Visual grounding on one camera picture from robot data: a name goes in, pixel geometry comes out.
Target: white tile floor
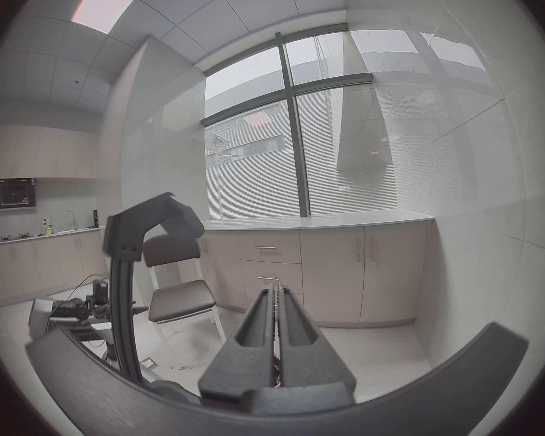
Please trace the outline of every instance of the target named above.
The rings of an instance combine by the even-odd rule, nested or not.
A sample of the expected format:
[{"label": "white tile floor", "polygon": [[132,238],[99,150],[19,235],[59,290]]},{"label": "white tile floor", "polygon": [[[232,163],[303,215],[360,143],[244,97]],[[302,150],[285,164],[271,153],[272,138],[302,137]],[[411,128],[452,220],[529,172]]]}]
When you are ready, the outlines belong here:
[{"label": "white tile floor", "polygon": [[[73,297],[84,299],[91,291],[91,285],[83,286],[76,290]],[[66,299],[69,294],[70,291],[66,291],[53,297]],[[31,304],[22,302],[0,308],[0,348],[8,349],[11,366],[15,366],[15,362],[25,361],[22,369],[27,374],[34,374],[24,352],[24,345],[30,340],[28,316]],[[218,311],[226,336],[229,336],[242,314],[224,308],[218,308]],[[134,318],[139,359],[151,357],[157,363],[157,368],[153,370],[155,374],[165,380],[179,382],[189,391],[198,394],[197,381],[222,344],[216,325],[203,320],[181,327],[177,323],[170,324],[172,326],[175,334],[171,335],[169,327],[166,327],[164,333],[166,336],[171,335],[168,342],[184,369],[179,370],[173,366],[173,359],[163,348],[152,323],[147,320],[147,313]],[[387,394],[430,370],[411,325],[372,329],[321,328],[321,331],[355,375],[357,402]],[[106,350],[99,341],[86,345],[99,356]],[[31,381],[32,385],[40,384],[36,375]]]}]

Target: window frame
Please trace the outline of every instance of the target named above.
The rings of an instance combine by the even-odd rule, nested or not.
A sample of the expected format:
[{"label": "window frame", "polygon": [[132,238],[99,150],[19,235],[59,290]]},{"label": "window frame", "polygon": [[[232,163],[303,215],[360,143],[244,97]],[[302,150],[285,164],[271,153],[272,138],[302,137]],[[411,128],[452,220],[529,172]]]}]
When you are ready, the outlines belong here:
[{"label": "window frame", "polygon": [[373,75],[372,73],[345,74],[343,76],[322,78],[316,81],[295,85],[293,83],[291,67],[288,55],[286,53],[286,44],[318,35],[343,33],[347,31],[349,31],[347,23],[340,23],[335,25],[314,27],[286,35],[276,33],[275,39],[262,42],[259,45],[255,45],[254,47],[244,50],[239,54],[236,54],[235,56],[214,65],[204,72],[206,77],[208,77],[224,68],[227,68],[228,66],[233,65],[236,62],[248,58],[251,55],[258,54],[259,52],[268,50],[269,48],[275,46],[278,48],[279,56],[281,58],[281,70],[284,83],[283,89],[269,92],[268,94],[260,95],[233,105],[220,112],[206,116],[200,122],[204,127],[209,127],[249,110],[266,107],[275,102],[286,100],[289,112],[289,122],[291,125],[291,141],[293,144],[293,156],[295,158],[299,211],[301,217],[309,216],[311,214],[311,210],[309,204],[309,186],[307,184],[307,166],[305,162],[305,150],[303,149],[303,136],[299,122],[297,96],[338,87],[346,87],[349,85],[372,84]]}]

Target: brown leather cushion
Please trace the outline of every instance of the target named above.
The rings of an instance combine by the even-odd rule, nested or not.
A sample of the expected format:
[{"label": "brown leather cushion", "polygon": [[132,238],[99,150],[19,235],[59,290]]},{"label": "brown leather cushion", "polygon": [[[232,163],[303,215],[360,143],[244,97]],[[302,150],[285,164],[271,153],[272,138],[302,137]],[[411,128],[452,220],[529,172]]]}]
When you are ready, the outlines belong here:
[{"label": "brown leather cushion", "polygon": [[214,305],[216,301],[204,280],[183,282],[153,292],[148,318],[154,323],[173,320],[212,308]]}]

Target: white countertop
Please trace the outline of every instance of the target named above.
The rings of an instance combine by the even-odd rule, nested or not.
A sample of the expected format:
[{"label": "white countertop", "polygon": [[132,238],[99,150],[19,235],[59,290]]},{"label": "white countertop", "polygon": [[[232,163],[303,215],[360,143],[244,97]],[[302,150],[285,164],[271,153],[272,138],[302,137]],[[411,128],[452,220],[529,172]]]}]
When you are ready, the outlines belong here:
[{"label": "white countertop", "polygon": [[286,216],[274,218],[246,218],[206,220],[202,223],[206,231],[240,230],[282,230],[319,229],[353,226],[372,226],[374,224],[393,224],[434,220],[434,216],[409,212],[399,208],[372,210],[368,212],[333,213],[317,216]]},{"label": "white countertop", "polygon": [[50,236],[44,235],[44,236],[30,236],[25,237],[24,239],[14,239],[11,241],[0,241],[1,243],[23,243],[25,241],[35,241],[36,239],[49,239],[51,237],[57,237],[57,236],[69,236],[70,234],[77,234],[77,233],[86,233],[87,231],[99,231],[100,229],[105,229],[104,226],[100,226],[98,228],[83,228],[83,229],[77,229],[76,231],[61,231],[60,233],[54,233]]}]

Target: window pane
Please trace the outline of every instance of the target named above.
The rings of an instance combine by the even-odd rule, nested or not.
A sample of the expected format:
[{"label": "window pane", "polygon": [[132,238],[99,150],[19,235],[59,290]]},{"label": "window pane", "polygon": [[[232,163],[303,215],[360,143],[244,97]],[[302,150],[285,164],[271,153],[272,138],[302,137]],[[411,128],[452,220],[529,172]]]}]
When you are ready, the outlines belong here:
[{"label": "window pane", "polygon": [[388,134],[371,85],[297,98],[312,214],[395,208]]},{"label": "window pane", "polygon": [[205,116],[283,86],[278,48],[269,48],[206,78]]},{"label": "window pane", "polygon": [[299,215],[286,101],[207,127],[205,139],[211,219]]},{"label": "window pane", "polygon": [[349,32],[316,35],[290,42],[286,45],[286,52],[294,84],[367,72]]}]

